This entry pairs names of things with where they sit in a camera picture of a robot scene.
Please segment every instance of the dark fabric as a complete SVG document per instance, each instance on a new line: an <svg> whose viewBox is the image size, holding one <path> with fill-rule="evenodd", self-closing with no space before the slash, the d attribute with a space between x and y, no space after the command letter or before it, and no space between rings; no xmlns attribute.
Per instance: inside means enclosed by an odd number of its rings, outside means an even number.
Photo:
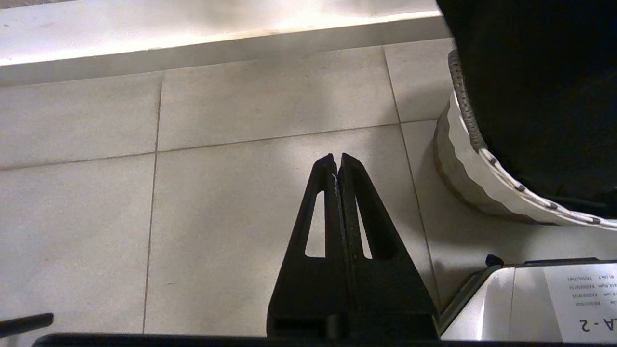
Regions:
<svg viewBox="0 0 617 347"><path fill-rule="evenodd" d="M437 3L490 151L539 195L617 217L617 1Z"/></svg>

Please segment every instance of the white label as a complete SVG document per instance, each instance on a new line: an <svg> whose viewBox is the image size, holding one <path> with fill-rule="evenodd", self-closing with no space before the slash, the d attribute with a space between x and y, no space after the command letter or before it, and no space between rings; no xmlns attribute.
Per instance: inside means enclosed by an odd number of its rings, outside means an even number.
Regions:
<svg viewBox="0 0 617 347"><path fill-rule="evenodd" d="M617 264L544 268L564 342L617 341Z"/></svg>

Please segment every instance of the beige tile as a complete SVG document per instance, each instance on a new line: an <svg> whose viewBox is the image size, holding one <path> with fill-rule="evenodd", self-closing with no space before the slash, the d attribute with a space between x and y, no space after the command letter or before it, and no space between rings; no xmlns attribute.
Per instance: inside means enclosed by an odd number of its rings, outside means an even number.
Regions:
<svg viewBox="0 0 617 347"><path fill-rule="evenodd" d="M396 123L381 47L165 72L159 149Z"/></svg>
<svg viewBox="0 0 617 347"><path fill-rule="evenodd" d="M0 320L56 315L17 346L141 333L153 170L149 154L0 172Z"/></svg>
<svg viewBox="0 0 617 347"><path fill-rule="evenodd" d="M452 93L451 38L384 46L401 122L437 119Z"/></svg>
<svg viewBox="0 0 617 347"><path fill-rule="evenodd" d="M366 166L434 293L398 125L174 151L157 160L146 333L264 335L312 164L343 151Z"/></svg>
<svg viewBox="0 0 617 347"><path fill-rule="evenodd" d="M160 78L0 89L0 169L153 152Z"/></svg>
<svg viewBox="0 0 617 347"><path fill-rule="evenodd" d="M497 219L461 203L442 183L433 161L435 121L403 124L420 211L442 301L484 267L492 253L516 264L539 259L617 259L617 233L591 227L528 225Z"/></svg>

